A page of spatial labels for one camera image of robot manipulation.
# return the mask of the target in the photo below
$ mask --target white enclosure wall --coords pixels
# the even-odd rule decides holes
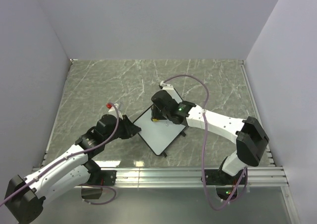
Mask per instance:
[[[73,59],[245,59],[277,1],[39,0]]]
[[[38,166],[69,60],[37,0],[0,0],[0,194]],[[16,223],[6,207],[0,223]]]
[[[303,224],[316,223],[317,0],[279,0],[246,70]]]

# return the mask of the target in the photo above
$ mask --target gray mat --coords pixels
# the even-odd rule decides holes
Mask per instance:
[[[122,102],[123,113],[134,121],[151,105],[151,96],[162,80],[185,73],[197,76],[208,86],[208,110],[239,118],[255,116],[237,60],[78,60],[69,71],[45,164],[96,125],[107,112],[107,102]],[[171,84],[184,100],[201,105],[205,99],[204,89],[190,78],[175,79]],[[199,166],[203,131],[189,128],[186,133],[168,147],[167,158],[157,157],[135,136],[112,141],[94,160],[109,167]],[[234,150],[233,143],[209,133],[206,165],[219,166]],[[269,165],[266,154],[261,165]]]

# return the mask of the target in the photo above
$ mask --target black clamp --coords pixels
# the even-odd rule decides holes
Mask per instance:
[[[239,177],[241,176],[243,170],[240,170],[235,176],[230,176],[224,171],[222,171],[223,164],[227,157],[223,160],[219,169],[205,169],[205,179],[206,185],[233,185],[235,184]],[[243,177],[240,184],[245,184],[246,178]]]

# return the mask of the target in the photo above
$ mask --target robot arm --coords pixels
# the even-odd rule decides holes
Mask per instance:
[[[109,142],[117,138],[128,139],[141,131],[126,115],[121,114],[119,104],[115,106],[118,108],[119,123]],[[96,126],[80,136],[60,157],[25,178],[16,175],[10,180],[5,198],[29,184],[5,204],[20,224],[32,222],[42,212],[43,206],[77,185],[101,184],[105,174],[92,158],[105,149],[105,144],[87,153],[83,151],[98,146],[113,133],[117,123],[116,112],[113,107],[108,108],[109,114],[103,115]]]
[[[177,102],[177,91],[170,84],[161,82],[161,90],[152,96],[155,105],[154,119],[168,119],[174,124],[205,129],[205,113],[208,131],[220,135],[236,144],[237,150],[227,157],[219,171],[235,176],[246,166],[258,166],[269,139],[259,121],[254,117],[247,119],[227,117],[188,102]]]

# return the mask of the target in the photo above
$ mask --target metal frame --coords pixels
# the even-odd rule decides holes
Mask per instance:
[[[256,101],[254,99],[254,96],[253,96],[253,93],[252,93],[252,90],[251,90],[251,86],[250,86],[250,83],[249,83],[249,79],[247,77],[247,73],[246,73],[246,69],[244,67],[244,61],[243,60],[239,60],[238,61],[240,66],[241,66],[241,70],[242,70],[242,74],[243,74],[243,77],[244,77],[244,80],[246,81],[246,85],[247,85],[247,89],[249,91],[249,95],[250,95],[250,99],[251,99],[251,103],[252,103],[252,106],[253,106],[253,109],[254,109],[254,112],[256,114],[256,117],[259,121],[259,123],[263,126],[262,124],[262,121],[261,121],[261,118],[260,118],[260,114],[259,114],[259,111],[258,111],[258,108],[257,108],[257,105],[256,105]],[[274,159],[272,157],[272,153],[271,153],[271,149],[269,148],[269,145],[267,146],[266,148],[266,154],[267,154],[267,157],[268,157],[268,160],[270,162],[270,165],[269,166],[276,166],[275,162],[274,162]]]
[[[114,168],[117,188],[201,188],[201,167]],[[282,167],[248,168],[252,187],[282,187],[288,182]]]
[[[261,119],[260,119],[260,114],[259,114],[256,102],[255,102],[255,99],[254,99],[254,96],[253,96],[253,93],[252,93],[252,90],[251,90],[249,79],[247,77],[247,73],[246,73],[246,70],[245,70],[245,67],[244,67],[244,61],[240,60],[239,64],[241,65],[242,73],[243,73],[244,79],[246,81],[247,88],[249,90],[250,99],[251,99],[254,111],[256,113],[256,117],[259,120],[260,124],[262,125],[262,122],[261,122]],[[268,155],[268,157],[270,159],[270,163],[273,162],[274,166],[276,166],[275,162],[273,160],[272,153],[271,153],[271,150],[270,150],[269,146],[267,146],[266,153],[267,153],[267,155]],[[284,198],[284,201],[285,201],[286,209],[288,211],[288,215],[289,215],[289,217],[291,219],[291,223],[292,224],[300,224],[301,222],[300,222],[300,219],[299,219],[299,215],[298,215],[298,212],[297,212],[293,197],[291,195],[291,191],[290,191],[289,185],[281,186],[281,190],[282,190],[283,198]]]

